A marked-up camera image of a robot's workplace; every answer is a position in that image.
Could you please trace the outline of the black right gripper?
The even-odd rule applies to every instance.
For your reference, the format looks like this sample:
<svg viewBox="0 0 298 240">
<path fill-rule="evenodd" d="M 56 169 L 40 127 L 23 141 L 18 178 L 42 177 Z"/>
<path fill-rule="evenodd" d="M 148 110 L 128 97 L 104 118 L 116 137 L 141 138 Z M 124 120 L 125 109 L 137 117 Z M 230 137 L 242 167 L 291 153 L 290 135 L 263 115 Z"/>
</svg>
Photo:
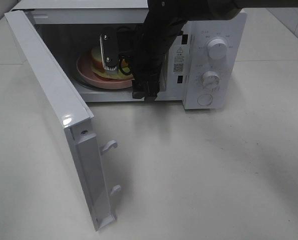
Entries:
<svg viewBox="0 0 298 240">
<path fill-rule="evenodd" d="M 146 16 L 137 34 L 132 59 L 133 99 L 156 100 L 165 55 L 186 23 L 186 20 L 175 16 Z"/>
</svg>

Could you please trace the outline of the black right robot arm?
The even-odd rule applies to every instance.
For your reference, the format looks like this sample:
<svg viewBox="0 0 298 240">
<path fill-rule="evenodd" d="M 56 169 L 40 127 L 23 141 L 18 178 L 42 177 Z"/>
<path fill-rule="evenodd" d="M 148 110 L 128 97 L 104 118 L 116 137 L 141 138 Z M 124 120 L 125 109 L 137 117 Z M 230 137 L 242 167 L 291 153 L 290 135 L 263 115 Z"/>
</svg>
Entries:
<svg viewBox="0 0 298 240">
<path fill-rule="evenodd" d="M 165 55 L 188 21 L 230 20 L 242 9 L 235 0 L 152 0 L 148 7 L 130 60 L 134 99 L 157 98 Z"/>
</svg>

